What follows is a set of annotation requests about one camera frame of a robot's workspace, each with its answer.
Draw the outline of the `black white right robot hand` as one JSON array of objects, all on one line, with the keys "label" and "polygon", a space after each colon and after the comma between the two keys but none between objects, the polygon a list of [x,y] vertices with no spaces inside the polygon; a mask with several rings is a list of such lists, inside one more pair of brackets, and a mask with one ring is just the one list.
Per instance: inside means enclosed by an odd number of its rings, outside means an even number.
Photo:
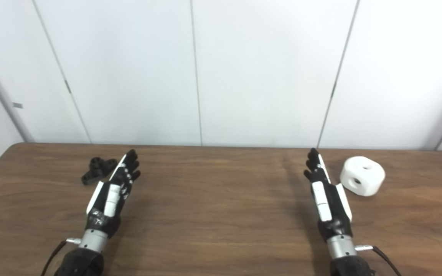
[{"label": "black white right robot hand", "polygon": [[309,180],[311,193],[318,212],[318,231],[326,242],[340,236],[353,237],[351,211],[342,184],[331,182],[321,154],[316,148],[307,154],[305,177]]}]

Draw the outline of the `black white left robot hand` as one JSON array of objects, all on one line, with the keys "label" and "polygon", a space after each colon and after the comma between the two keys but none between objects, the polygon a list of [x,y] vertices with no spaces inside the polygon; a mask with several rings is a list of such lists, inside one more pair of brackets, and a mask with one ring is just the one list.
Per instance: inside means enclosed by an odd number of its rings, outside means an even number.
[{"label": "black white left robot hand", "polygon": [[85,230],[97,230],[112,238],[121,224],[121,211],[140,177],[140,162],[135,149],[128,151],[106,182],[100,181],[87,207]]}]

